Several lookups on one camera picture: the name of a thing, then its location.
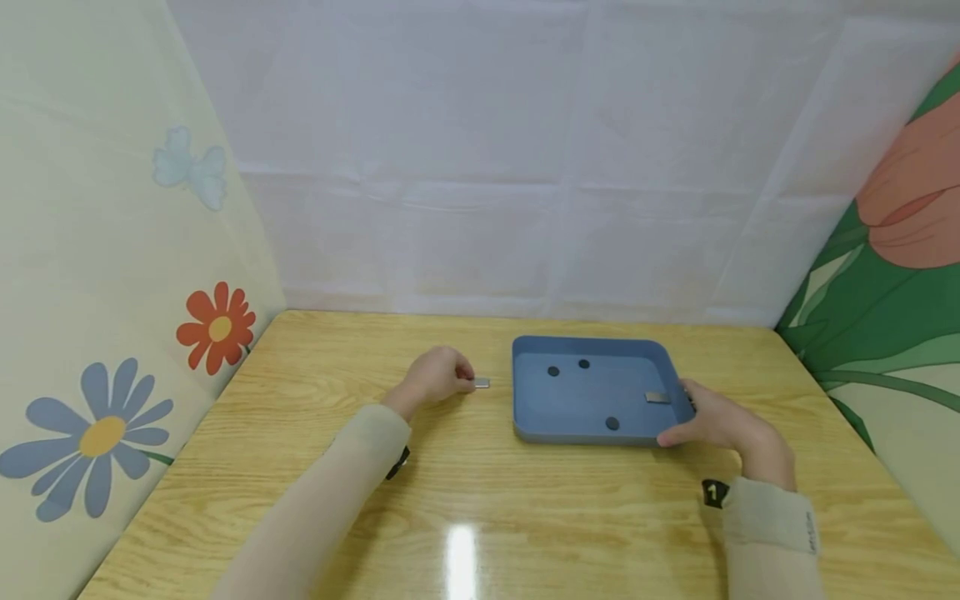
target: person's right hand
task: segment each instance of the person's right hand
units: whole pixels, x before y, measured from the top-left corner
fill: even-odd
[[[442,402],[455,394],[471,394],[473,366],[466,356],[449,346],[437,346],[424,352],[410,365],[403,378],[381,401],[410,422],[419,408],[428,402]]]
[[[796,491],[793,450],[773,425],[692,379],[683,379],[682,383],[697,415],[659,434],[659,445],[706,442],[736,450],[743,462],[744,477]]]

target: orange flower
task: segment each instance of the orange flower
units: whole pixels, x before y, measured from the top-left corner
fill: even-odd
[[[194,346],[187,359],[190,369],[196,370],[200,359],[206,355],[206,372],[214,375],[226,359],[231,365],[240,362],[243,348],[253,341],[251,325],[256,314],[247,312],[250,306],[244,302],[244,291],[233,290],[229,299],[227,283],[221,281],[213,288],[213,301],[203,290],[197,290],[186,299],[186,309],[199,323],[184,323],[177,328],[177,341],[184,346]]]

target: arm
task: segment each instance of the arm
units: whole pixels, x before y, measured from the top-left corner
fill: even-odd
[[[473,369],[453,348],[433,348],[380,405],[364,406],[330,448],[278,500],[230,563],[212,600],[309,598],[367,498],[400,458],[408,422],[426,402],[473,391]]]
[[[658,443],[731,448],[743,464],[724,503],[731,600],[826,598],[813,508],[797,493],[790,446],[770,423],[729,398],[692,380],[684,385],[697,416],[660,434]]]

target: sleeve cuff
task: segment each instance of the sleeve cuff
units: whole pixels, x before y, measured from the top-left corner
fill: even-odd
[[[368,404],[357,411],[333,443],[348,444],[372,456],[386,475],[409,439],[410,425],[403,417],[382,404]]]
[[[777,486],[737,477],[724,503],[727,542],[768,543],[817,556],[820,534],[810,501]]]

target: flower illustration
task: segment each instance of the flower illustration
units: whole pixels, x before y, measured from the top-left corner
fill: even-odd
[[[103,363],[84,369],[80,387],[93,414],[92,423],[56,398],[39,397],[27,406],[29,422],[67,436],[18,444],[0,454],[0,475],[13,479],[30,477],[56,464],[34,483],[34,495],[50,491],[36,508],[41,521],[50,522],[67,514],[88,470],[86,513],[94,518],[102,515],[110,498],[111,458],[131,479],[146,474],[150,468],[148,456],[167,465],[173,462],[126,444],[164,444],[170,434],[145,425],[166,417],[174,407],[173,400],[166,399],[138,415],[154,389],[154,377],[144,375],[134,385],[136,368],[136,359],[123,361],[113,374],[112,390]]]
[[[206,354],[206,372],[214,375],[226,359],[231,365],[240,362],[243,349],[253,341],[251,325],[256,314],[247,312],[246,294],[240,288],[229,298],[227,283],[221,281],[213,288],[213,300],[202,290],[186,299],[186,309],[199,323],[184,323],[177,328],[177,341],[194,346],[187,359],[190,369],[196,370]]]
[[[960,94],[911,122],[856,197],[870,245],[889,262],[960,262]]]

